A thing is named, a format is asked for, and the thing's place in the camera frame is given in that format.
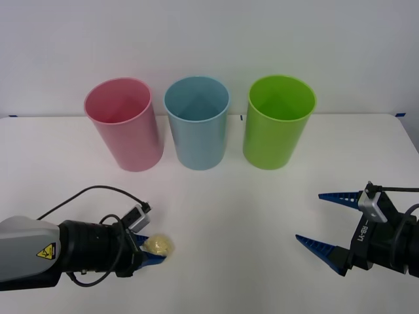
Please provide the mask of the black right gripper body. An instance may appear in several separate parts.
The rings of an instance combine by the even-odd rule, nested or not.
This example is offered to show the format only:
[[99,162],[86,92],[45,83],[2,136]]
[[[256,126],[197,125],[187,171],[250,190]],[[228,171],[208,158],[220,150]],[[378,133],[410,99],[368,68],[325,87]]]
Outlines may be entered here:
[[404,227],[407,219],[385,192],[361,192],[358,201],[363,213],[350,243],[348,265],[369,270],[373,265],[406,272]]

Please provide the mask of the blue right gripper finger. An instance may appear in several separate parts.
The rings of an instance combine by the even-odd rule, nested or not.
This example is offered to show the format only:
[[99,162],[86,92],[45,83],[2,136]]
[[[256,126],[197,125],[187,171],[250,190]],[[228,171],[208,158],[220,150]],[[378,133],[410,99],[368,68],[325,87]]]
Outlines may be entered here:
[[361,192],[332,192],[322,193],[318,195],[318,198],[324,201],[337,203],[355,210],[359,210],[358,201]]
[[344,277],[350,269],[348,265],[350,251],[348,249],[316,241],[301,235],[296,235],[295,237],[311,253],[325,262],[337,274]]

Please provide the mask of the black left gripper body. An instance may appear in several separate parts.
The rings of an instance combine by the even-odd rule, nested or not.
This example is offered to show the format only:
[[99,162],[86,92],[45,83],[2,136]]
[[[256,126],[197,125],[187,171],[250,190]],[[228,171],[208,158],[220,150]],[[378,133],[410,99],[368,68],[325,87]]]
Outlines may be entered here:
[[132,231],[125,231],[122,254],[114,268],[117,277],[131,277],[141,264],[141,248],[137,248],[132,240]]

